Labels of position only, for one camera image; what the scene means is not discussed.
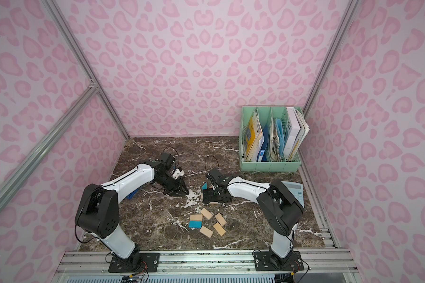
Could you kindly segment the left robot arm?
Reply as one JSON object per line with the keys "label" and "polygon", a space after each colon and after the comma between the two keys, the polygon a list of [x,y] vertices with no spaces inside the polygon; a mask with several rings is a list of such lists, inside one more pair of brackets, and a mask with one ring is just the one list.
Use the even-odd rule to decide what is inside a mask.
{"label": "left robot arm", "polygon": [[74,227],[99,239],[116,259],[137,264],[139,248],[120,227],[120,203],[130,199],[141,187],[155,183],[163,188],[165,195],[186,196],[189,191],[183,175],[173,155],[163,152],[158,159],[147,160],[109,182],[89,184],[81,196]]}

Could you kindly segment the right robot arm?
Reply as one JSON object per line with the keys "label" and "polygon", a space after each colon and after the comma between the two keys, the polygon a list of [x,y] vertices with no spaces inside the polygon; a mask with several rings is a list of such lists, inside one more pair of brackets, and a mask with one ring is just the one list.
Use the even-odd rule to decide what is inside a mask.
{"label": "right robot arm", "polygon": [[205,204],[230,203],[234,198],[258,204],[273,229],[272,254],[278,259],[285,259],[292,253],[293,232],[305,209],[281,180],[252,182],[239,176],[223,174],[218,169],[210,170],[206,177],[212,188],[203,191]]}

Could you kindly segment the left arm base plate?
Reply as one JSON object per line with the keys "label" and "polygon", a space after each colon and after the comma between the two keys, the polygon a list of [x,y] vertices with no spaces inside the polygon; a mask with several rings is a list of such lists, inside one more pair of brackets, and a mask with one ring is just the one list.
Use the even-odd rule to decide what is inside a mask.
{"label": "left arm base plate", "polygon": [[139,272],[157,272],[159,265],[159,253],[140,253],[131,254],[129,258],[123,259],[112,254],[109,263],[109,273],[139,273]]}

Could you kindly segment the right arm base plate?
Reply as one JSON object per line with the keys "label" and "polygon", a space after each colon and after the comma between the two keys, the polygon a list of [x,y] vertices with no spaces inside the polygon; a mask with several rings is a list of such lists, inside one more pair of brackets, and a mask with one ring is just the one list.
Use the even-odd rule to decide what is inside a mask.
{"label": "right arm base plate", "polygon": [[303,271],[305,269],[301,253],[289,252],[284,258],[272,251],[254,250],[252,253],[256,271]]}

